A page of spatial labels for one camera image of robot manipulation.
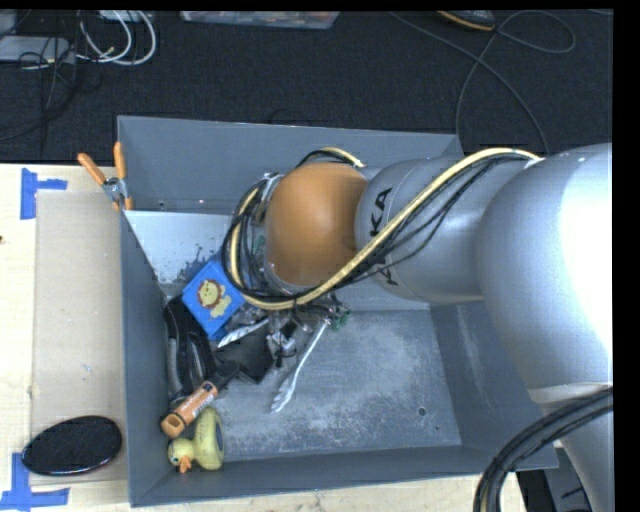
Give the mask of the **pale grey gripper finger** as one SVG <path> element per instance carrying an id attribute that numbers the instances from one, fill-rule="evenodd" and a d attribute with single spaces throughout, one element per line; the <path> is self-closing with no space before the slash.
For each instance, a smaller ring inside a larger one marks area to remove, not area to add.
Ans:
<path id="1" fill-rule="evenodd" d="M 308 361 L 311 353 L 315 349 L 318 341 L 324 334 L 325 330 L 331 326 L 331 322 L 329 320 L 323 320 L 319 323 L 317 328 L 315 329 L 312 337 L 307 342 L 305 349 L 302 353 L 301 358 L 297 362 L 294 370 L 287 376 L 286 380 L 282 383 L 282 402 L 288 403 L 294 395 L 296 390 L 297 381 L 299 376 L 304 368 L 306 362 Z"/>
<path id="2" fill-rule="evenodd" d="M 276 372 L 276 377 L 277 387 L 274 391 L 273 399 L 270 406 L 271 413 L 278 413 L 282 411 L 290 401 L 291 368 L 279 368 Z"/>

